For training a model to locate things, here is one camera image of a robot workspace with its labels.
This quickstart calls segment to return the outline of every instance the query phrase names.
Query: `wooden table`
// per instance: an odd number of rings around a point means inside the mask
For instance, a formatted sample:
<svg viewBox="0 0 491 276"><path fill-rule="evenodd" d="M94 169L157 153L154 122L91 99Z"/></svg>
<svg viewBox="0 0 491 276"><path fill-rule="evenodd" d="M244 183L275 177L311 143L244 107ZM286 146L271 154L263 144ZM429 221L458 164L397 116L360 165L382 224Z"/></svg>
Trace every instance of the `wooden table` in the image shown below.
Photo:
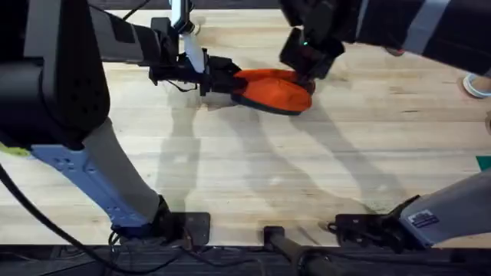
<svg viewBox="0 0 491 276"><path fill-rule="evenodd" d="M148 25L168 11L139 11ZM280 11L194 11L210 54L243 68L281 67L289 33ZM122 147L172 210L212 215L212 245L259 245L264 225L283 225L302 244L336 245L319 222L338 213L387 212L416 194L479 172L491 154L488 100L462 94L463 72L382 48L347 45L314 106L281 117L233 106L223 95L200 98L147 69L106 64L110 117ZM46 165L0 154L25 194L54 222L88 244L104 244L107 216ZM0 186L0 243L63 244ZM491 247L481 235L442 246Z"/></svg>

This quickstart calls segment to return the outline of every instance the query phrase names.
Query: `orange object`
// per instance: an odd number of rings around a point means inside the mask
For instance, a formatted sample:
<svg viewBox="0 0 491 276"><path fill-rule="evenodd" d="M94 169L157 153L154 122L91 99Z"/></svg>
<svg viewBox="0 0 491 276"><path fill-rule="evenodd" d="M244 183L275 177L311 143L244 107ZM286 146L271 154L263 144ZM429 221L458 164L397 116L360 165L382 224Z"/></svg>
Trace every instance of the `orange object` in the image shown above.
<svg viewBox="0 0 491 276"><path fill-rule="evenodd" d="M297 75L293 71L247 70L234 77L249 82L246 88L234 91L232 95L239 104L282 115L299 115L312 105L309 91L295 84Z"/></svg>

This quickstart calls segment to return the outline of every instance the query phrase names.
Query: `cable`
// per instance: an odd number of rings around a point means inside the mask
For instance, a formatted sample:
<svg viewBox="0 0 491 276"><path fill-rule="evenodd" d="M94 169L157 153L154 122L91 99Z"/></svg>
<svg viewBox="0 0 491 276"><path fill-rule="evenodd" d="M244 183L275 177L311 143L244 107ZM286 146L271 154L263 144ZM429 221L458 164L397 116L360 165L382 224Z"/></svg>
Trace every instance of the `cable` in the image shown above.
<svg viewBox="0 0 491 276"><path fill-rule="evenodd" d="M31 214L33 215L40 223L48 227L50 230L52 230L56 235L59 235L61 238L63 238L65 241L69 242L72 244L74 247L80 249L83 251L85 254L87 254L89 257L93 258L95 261L100 262L103 266L112 269L113 271L120 272L123 274L130 274L130 275L145 275L149 274L155 271L160 270L161 268L165 268L167 265L171 264L175 260L177 260L180 257L179 253L176 253L176 255L171 258L170 260L166 261L165 263L155 267L151 268L148 270L144 271L131 271L127 269L123 269L118 267L115 264L110 263L109 261L103 259L100 257L98 254L96 254L92 249L87 247L86 245L83 245L81 242L79 242L76 238L72 237L69 235L67 232L65 232L63 229L59 228L56 224L54 224L49 218L47 218L43 213L41 213L30 201L28 198L25 197L25 195L19 190L19 188L15 185L15 183L12 181L10 176L7 174L3 166L0 164L0 180L3 182L7 190L17 199L17 201Z"/></svg>
<svg viewBox="0 0 491 276"><path fill-rule="evenodd" d="M134 9L132 9L130 12L128 12L125 16L123 16L123 20L126 21L131 15L133 15L133 13L135 13L139 9L143 8L150 1L152 1L152 0L143 0L138 6L136 6Z"/></svg>
<svg viewBox="0 0 491 276"><path fill-rule="evenodd" d="M205 263L207 265L211 265L215 268L228 268L228 267L233 267L233 266L237 266L237 265L242 265L242 264L246 264L246 263L250 263L250 262L257 262L259 263L259 267L261 269L261 276L266 276L266 269L264 267L264 264L262 263L261 260L257 259L257 258L246 258L246 259L242 259L242 260L238 260L238 261L231 261L231 262L228 262L228 263L215 263L215 262L212 262L212 261L209 261L207 259L205 259L204 257L198 255L197 253L195 252L192 252L192 251L187 251L186 249L184 248L180 248L181 251L190 256L191 258L197 260L197 261L201 261L202 263Z"/></svg>
<svg viewBox="0 0 491 276"><path fill-rule="evenodd" d="M312 252L322 252L327 256L334 256L337 258L344 258L352 261L367 261L371 263L384 263L389 265L416 265L416 266L426 266L431 268L491 268L491 264L489 263L476 263L476 264L452 264L452 263L444 263L438 261L411 261L411 260L387 260L384 258L372 258L372 257L359 257L353 255L347 255L343 253L337 253L328 249L312 249L307 250L303 254L310 254Z"/></svg>
<svg viewBox="0 0 491 276"><path fill-rule="evenodd" d="M166 82L168 82L169 84L172 84L175 88L177 88L177 90L181 91L181 92L189 92L191 90L196 90L198 89L198 84L194 84L194 87L193 88L190 88L190 89L184 89L184 88L181 88L179 85L173 83L172 81L170 80L165 80Z"/></svg>

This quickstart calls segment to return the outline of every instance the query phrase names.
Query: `green object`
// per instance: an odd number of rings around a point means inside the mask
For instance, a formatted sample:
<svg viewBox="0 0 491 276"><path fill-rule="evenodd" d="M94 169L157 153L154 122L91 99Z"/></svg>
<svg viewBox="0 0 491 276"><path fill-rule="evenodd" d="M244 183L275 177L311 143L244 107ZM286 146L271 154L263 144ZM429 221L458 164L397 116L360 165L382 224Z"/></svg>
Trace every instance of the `green object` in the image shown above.
<svg viewBox="0 0 491 276"><path fill-rule="evenodd" d="M476 156L481 172L491 168L491 156Z"/></svg>

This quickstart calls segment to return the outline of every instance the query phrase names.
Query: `gray padding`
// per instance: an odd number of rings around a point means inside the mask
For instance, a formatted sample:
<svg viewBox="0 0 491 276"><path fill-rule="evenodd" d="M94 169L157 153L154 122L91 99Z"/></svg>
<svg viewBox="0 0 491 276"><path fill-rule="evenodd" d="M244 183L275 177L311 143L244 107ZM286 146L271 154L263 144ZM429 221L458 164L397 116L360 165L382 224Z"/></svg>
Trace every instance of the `gray padding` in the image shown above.
<svg viewBox="0 0 491 276"><path fill-rule="evenodd" d="M358 24L356 25L356 38L360 36L361 26L363 25L363 20L365 14L367 13L368 2L370 0L361 0L360 14L358 14Z"/></svg>
<svg viewBox="0 0 491 276"><path fill-rule="evenodd" d="M491 232L491 170L476 174L406 207L400 222L430 247L450 238Z"/></svg>
<svg viewBox="0 0 491 276"><path fill-rule="evenodd" d="M34 145L32 155L53 166L95 201L115 225L139 227L153 221L159 197L140 177L107 121L84 140L85 149Z"/></svg>
<svg viewBox="0 0 491 276"><path fill-rule="evenodd" d="M407 30L403 49L423 54L450 0L426 0Z"/></svg>
<svg viewBox="0 0 491 276"><path fill-rule="evenodd" d="M133 26L135 43L124 43L116 39L109 14L91 8L92 25L94 26L97 45L103 61L118 61L138 64L143 61L138 36Z"/></svg>

